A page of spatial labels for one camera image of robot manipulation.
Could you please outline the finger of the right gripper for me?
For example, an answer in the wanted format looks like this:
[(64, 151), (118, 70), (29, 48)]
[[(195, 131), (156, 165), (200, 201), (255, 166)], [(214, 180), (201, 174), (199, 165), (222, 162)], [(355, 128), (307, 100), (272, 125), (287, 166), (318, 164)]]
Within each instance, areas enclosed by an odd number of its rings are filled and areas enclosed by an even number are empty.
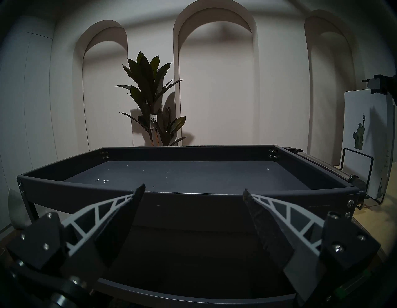
[(396, 74), (393, 77), (376, 74), (371, 79), (363, 79), (362, 82), (365, 82), (367, 84), (367, 87), (370, 89), (370, 94), (390, 94), (392, 99), (397, 99)]

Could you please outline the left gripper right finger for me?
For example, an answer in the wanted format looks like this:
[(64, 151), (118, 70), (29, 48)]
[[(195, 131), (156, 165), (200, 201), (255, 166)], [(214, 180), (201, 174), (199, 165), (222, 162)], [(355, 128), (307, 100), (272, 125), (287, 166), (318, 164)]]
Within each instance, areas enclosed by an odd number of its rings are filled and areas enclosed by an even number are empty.
[(347, 214), (320, 218), (247, 189), (243, 200), (263, 248), (296, 291), (297, 304), (341, 304), (370, 277), (380, 243)]

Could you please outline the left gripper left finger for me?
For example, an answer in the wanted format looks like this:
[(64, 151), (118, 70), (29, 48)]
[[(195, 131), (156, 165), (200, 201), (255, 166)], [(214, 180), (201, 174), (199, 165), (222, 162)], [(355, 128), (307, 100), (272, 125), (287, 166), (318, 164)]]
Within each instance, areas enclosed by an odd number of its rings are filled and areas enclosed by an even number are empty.
[(50, 290), (93, 286), (118, 257), (145, 192), (88, 205), (62, 222), (50, 212), (28, 226), (6, 249), (11, 272), (22, 282)]

